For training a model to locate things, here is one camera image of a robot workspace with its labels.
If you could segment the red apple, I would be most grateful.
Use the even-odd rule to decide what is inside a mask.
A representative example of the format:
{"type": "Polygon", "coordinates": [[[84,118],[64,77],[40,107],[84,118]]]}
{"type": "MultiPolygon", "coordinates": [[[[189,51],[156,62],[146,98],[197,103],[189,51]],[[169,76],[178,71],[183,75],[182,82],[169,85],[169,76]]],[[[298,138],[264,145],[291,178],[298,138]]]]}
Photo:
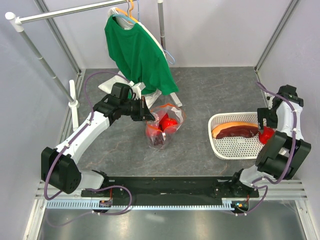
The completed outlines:
{"type": "Polygon", "coordinates": [[[268,140],[274,135],[275,131],[273,128],[264,126],[263,130],[258,133],[258,139],[260,143],[266,144],[268,140]]]}
{"type": "Polygon", "coordinates": [[[159,125],[161,125],[163,132],[173,134],[177,131],[178,121],[175,118],[170,118],[169,115],[165,113],[159,125]]]}
{"type": "Polygon", "coordinates": [[[145,134],[152,139],[160,136],[163,133],[161,125],[146,125],[145,134]]]}

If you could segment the clear orange zip top bag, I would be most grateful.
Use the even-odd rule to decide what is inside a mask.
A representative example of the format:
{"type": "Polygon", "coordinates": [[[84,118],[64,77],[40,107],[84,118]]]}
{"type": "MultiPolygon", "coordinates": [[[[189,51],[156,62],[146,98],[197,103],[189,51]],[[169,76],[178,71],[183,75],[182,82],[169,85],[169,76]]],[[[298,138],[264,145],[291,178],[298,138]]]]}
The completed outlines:
{"type": "Polygon", "coordinates": [[[151,148],[164,149],[174,134],[186,120],[185,112],[171,103],[157,106],[151,110],[155,121],[148,121],[145,127],[147,142],[151,148]]]}

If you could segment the dark red grape bunch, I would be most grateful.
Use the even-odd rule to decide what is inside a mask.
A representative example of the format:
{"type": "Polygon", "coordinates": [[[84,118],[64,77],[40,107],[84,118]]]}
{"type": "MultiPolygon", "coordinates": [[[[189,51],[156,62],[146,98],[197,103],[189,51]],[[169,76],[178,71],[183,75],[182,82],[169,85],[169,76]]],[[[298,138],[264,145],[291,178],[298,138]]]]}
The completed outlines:
{"type": "Polygon", "coordinates": [[[151,146],[156,148],[162,148],[166,144],[166,139],[167,139],[167,136],[165,133],[154,135],[150,140],[151,146]]]}

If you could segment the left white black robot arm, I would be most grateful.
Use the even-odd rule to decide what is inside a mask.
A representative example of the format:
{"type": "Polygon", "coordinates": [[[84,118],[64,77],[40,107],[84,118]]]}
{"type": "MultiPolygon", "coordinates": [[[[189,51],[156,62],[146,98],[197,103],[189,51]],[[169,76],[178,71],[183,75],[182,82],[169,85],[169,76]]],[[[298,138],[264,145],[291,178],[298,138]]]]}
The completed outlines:
{"type": "Polygon", "coordinates": [[[99,197],[106,196],[110,185],[102,171],[80,171],[78,162],[86,149],[121,116],[133,121],[154,121],[142,90],[145,84],[133,86],[116,82],[111,93],[97,102],[88,117],[66,140],[54,148],[46,147],[41,153],[41,179],[44,181],[44,196],[50,199],[48,187],[59,193],[71,194],[78,189],[92,189],[99,197]]]}

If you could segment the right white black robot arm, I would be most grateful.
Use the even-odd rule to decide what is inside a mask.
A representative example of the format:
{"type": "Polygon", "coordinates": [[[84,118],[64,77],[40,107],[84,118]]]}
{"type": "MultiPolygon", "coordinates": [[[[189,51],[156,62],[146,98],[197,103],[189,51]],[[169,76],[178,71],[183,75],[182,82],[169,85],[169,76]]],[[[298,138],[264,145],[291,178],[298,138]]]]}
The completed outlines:
{"type": "Polygon", "coordinates": [[[255,164],[233,175],[229,191],[235,197],[259,189],[261,181],[277,185],[282,180],[290,180],[312,148],[302,135],[300,117],[304,100],[298,96],[296,87],[287,84],[272,93],[261,83],[258,86],[271,96],[269,107],[257,109],[258,130],[261,134],[267,128],[275,131],[255,164]]]}

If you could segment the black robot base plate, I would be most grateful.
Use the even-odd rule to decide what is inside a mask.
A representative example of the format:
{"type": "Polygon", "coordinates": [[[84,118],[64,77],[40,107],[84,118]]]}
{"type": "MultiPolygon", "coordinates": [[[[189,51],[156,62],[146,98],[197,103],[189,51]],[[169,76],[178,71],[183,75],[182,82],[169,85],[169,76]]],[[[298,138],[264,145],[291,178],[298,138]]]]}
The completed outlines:
{"type": "Polygon", "coordinates": [[[223,199],[253,199],[259,192],[231,176],[113,176],[101,192],[83,190],[82,197],[112,197],[119,205],[219,205],[223,199]]]}

